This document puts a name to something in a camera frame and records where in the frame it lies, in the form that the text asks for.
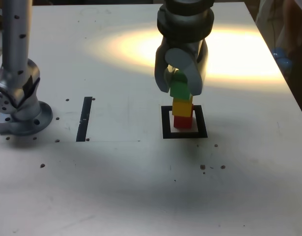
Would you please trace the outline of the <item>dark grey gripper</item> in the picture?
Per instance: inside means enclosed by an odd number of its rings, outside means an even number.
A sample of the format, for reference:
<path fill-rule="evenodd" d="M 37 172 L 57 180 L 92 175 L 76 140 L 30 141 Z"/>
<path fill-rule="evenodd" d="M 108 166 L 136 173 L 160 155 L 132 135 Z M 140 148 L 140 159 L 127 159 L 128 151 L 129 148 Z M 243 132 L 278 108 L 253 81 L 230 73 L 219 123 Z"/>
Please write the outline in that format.
<path fill-rule="evenodd" d="M 193 96 L 201 95 L 207 72 L 208 47 L 205 40 L 185 43 L 163 40 L 156 51 L 154 77 L 160 91 L 169 92 L 175 70 L 187 78 Z"/>

